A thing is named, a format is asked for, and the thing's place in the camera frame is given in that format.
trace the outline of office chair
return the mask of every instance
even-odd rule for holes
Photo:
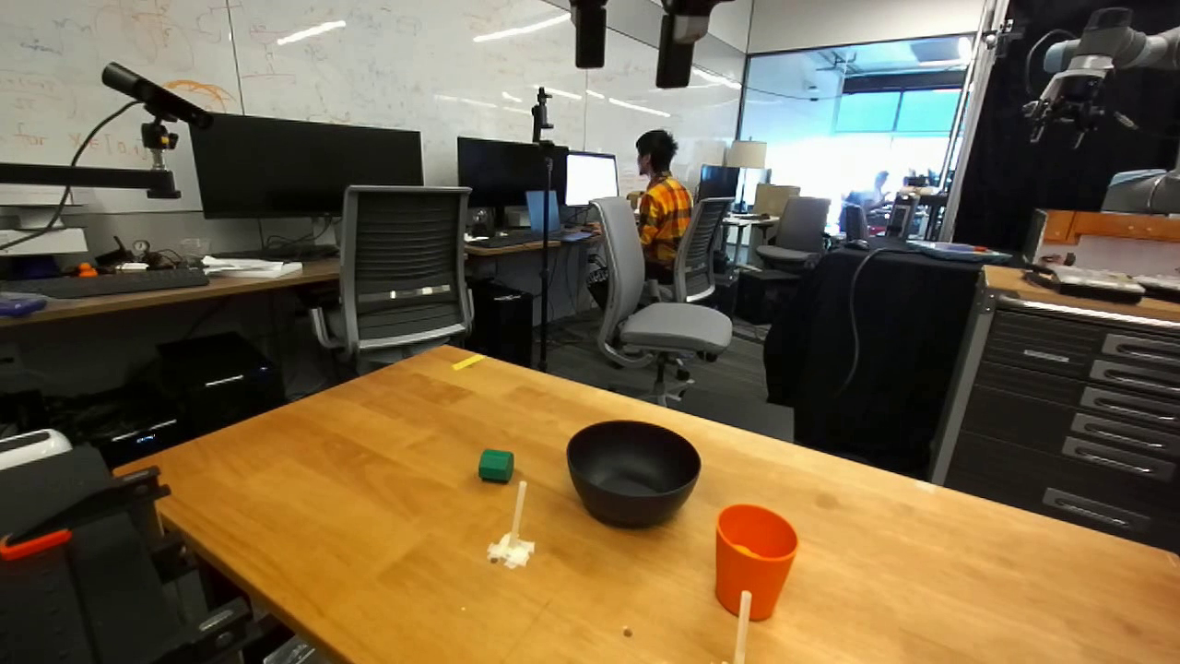
[[[691,235],[679,242],[671,293],[674,302],[701,302],[715,293],[715,240],[733,194],[697,198]]]
[[[728,312],[691,302],[648,302],[644,263],[628,198],[592,198],[608,259],[608,298],[596,327],[596,350],[613,364],[656,363],[654,400],[671,405],[691,387],[685,354],[715,357],[729,348],[733,323]]]
[[[794,298],[795,285],[825,251],[825,198],[789,198],[767,242],[755,246],[760,267],[736,275],[741,320],[771,323]]]
[[[467,187],[350,184],[341,229],[341,310],[309,310],[320,348],[360,363],[466,336]]]
[[[811,194],[789,198],[767,242],[755,246],[762,259],[762,268],[779,268],[779,274],[809,268],[825,246],[825,205],[828,198],[811,198]]]

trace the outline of trash bin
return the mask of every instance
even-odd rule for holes
[[[476,285],[476,323],[467,348],[514,364],[536,364],[530,295],[506,285]]]

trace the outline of mesh chair back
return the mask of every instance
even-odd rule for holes
[[[729,194],[707,194],[697,198],[697,216],[691,235],[679,242],[674,259],[674,298],[679,302],[701,302],[715,293],[715,235],[722,229],[722,216],[729,213]]]
[[[592,198],[592,209],[602,216],[602,240],[605,240],[605,263],[608,263],[608,298],[596,327],[596,348],[613,357],[618,357],[618,327],[638,310],[644,293],[644,263],[638,246],[638,229],[628,198]]]
[[[341,312],[348,354],[461,336],[467,187],[353,184],[343,192]]]

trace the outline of black cabinet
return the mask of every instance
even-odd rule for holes
[[[1180,548],[1180,323],[986,295],[933,475]]]

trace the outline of window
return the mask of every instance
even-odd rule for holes
[[[867,96],[840,96],[836,100],[835,133],[894,133],[900,91],[867,91]]]
[[[943,136],[951,133],[955,111],[960,111],[960,90],[905,91],[895,133]]]

